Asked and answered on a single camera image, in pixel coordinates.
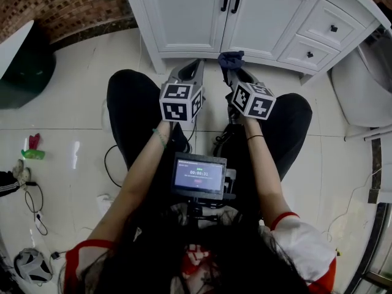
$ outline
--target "green bottle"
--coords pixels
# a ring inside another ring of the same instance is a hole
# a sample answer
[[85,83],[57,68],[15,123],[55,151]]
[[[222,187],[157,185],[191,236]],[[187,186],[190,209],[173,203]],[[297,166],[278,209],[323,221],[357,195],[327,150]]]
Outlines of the green bottle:
[[42,160],[45,157],[45,151],[35,150],[35,149],[29,149],[27,151],[24,151],[22,149],[21,153],[22,156],[25,157],[26,159]]

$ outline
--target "bracelet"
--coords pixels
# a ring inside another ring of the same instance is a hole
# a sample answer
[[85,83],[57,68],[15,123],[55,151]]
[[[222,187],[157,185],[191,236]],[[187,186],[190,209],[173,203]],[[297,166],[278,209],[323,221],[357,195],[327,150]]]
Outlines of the bracelet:
[[254,137],[264,137],[263,135],[254,135],[252,137],[249,137],[246,141],[249,141],[250,139],[254,138]]
[[167,145],[166,145],[166,143],[165,143],[164,138],[163,138],[162,135],[160,134],[160,132],[159,132],[157,129],[153,129],[153,132],[159,136],[159,139],[160,139],[160,142],[162,143],[162,146],[164,147],[164,149],[166,149],[166,148],[167,148]]

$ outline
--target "dark green object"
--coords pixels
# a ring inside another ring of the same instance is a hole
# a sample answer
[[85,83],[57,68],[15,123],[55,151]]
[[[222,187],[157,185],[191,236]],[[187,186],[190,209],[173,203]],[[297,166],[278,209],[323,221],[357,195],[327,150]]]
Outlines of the dark green object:
[[56,57],[34,23],[10,66],[0,79],[0,109],[20,108],[38,96],[49,83]]

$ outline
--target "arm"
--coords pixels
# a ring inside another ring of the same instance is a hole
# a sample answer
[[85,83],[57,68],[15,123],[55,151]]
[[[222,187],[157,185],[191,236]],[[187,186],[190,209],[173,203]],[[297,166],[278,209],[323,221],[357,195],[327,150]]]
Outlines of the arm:
[[[245,118],[244,126],[246,138],[263,135],[256,119]],[[270,228],[277,217],[291,210],[283,197],[281,179],[264,137],[251,138],[247,144],[251,154],[260,208],[264,222]]]
[[[170,136],[170,123],[161,121],[157,130],[167,144]],[[158,134],[152,134],[129,169],[120,193],[88,239],[107,241],[117,239],[127,218],[145,199],[163,153],[164,147]]]

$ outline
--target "pink object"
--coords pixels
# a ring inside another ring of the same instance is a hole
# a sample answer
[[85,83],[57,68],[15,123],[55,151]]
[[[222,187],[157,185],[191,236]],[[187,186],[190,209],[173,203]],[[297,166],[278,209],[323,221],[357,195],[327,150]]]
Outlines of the pink object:
[[41,138],[41,136],[39,135],[39,133],[36,134],[36,136],[31,136],[30,135],[30,138],[29,138],[29,149],[37,150],[40,138]]

